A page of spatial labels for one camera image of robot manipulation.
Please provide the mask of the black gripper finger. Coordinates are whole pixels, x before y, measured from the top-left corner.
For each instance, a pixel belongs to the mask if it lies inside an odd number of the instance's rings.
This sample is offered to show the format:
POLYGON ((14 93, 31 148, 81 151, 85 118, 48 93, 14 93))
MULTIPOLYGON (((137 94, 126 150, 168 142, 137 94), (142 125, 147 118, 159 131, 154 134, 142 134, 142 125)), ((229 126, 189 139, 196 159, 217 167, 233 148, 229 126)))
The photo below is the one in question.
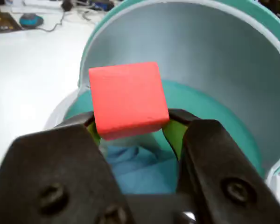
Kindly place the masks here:
POLYGON ((92 112, 15 139, 0 166, 0 224, 133 224, 92 112))
POLYGON ((279 224, 280 204, 223 125, 170 109, 184 125, 178 189, 190 193, 199 224, 279 224))

